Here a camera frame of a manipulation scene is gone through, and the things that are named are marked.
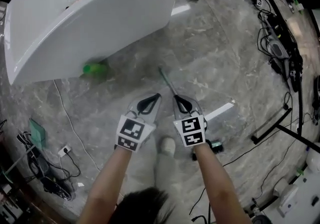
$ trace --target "dark hair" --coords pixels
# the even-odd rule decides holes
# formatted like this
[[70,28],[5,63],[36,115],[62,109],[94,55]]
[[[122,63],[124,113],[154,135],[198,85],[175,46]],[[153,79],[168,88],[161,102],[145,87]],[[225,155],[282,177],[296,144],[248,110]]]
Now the dark hair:
[[162,218],[158,214],[167,199],[167,193],[152,187],[130,193],[118,205],[108,224],[165,224],[173,208]]

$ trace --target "forearm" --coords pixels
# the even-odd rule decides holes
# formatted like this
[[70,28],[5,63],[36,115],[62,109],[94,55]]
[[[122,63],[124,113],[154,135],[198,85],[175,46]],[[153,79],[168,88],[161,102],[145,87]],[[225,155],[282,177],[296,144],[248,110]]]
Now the forearm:
[[194,150],[217,223],[250,223],[238,201],[229,175],[210,147],[207,144],[201,144],[195,146]]
[[115,149],[92,186],[79,224],[108,223],[115,209],[131,155],[131,151],[122,147]]

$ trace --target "floor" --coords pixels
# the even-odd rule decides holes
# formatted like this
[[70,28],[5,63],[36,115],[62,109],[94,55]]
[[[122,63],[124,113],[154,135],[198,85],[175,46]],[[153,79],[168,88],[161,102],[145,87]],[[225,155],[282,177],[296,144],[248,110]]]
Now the floor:
[[[292,14],[283,1],[276,0],[303,57],[303,110],[311,113],[313,78],[320,74],[319,42],[308,12]],[[113,152],[118,120],[129,103],[137,96],[159,92],[163,102],[154,137],[156,141],[163,136],[176,138],[177,189],[185,207],[191,209],[204,184],[198,163],[191,160],[190,151],[183,147],[174,130],[172,93],[159,75],[158,66],[166,71],[180,94],[199,102],[205,115],[226,103],[234,104],[212,119],[206,132],[208,139],[223,142],[224,152],[218,154],[223,164],[254,147],[250,136],[281,109],[287,88],[268,65],[266,56],[256,48],[261,25],[249,0],[176,0],[174,7],[179,6],[189,6],[190,9],[173,15],[165,28],[108,58],[111,71],[107,81],[71,78],[56,83],[74,129],[100,169]],[[31,186],[63,216],[76,220],[98,171],[70,127],[54,82],[10,86],[2,46],[0,53],[0,113],[8,120],[6,146],[14,160],[25,151],[15,137],[18,132],[28,129],[29,117],[47,132],[44,154],[50,161],[59,165],[57,152],[65,144],[71,146],[71,155],[81,169],[81,175],[72,179],[76,198],[71,202],[60,200],[45,193],[38,181],[32,181]],[[297,101],[298,95],[294,94],[293,120],[298,117]],[[319,129],[308,120],[307,115],[302,135],[315,141]],[[283,122],[285,125],[289,123],[290,117]],[[292,141],[292,137],[276,133],[226,166],[244,207],[251,204],[252,197],[261,194],[263,179],[284,157]],[[306,147],[295,142],[284,161],[266,179],[258,203],[262,204],[271,197],[272,188],[281,177],[292,178],[305,157]],[[69,159],[62,158],[62,165],[77,173]],[[30,175],[25,159],[18,167],[23,175]],[[84,187],[77,187],[78,182]],[[207,208],[208,198],[204,195],[193,216],[206,214]]]

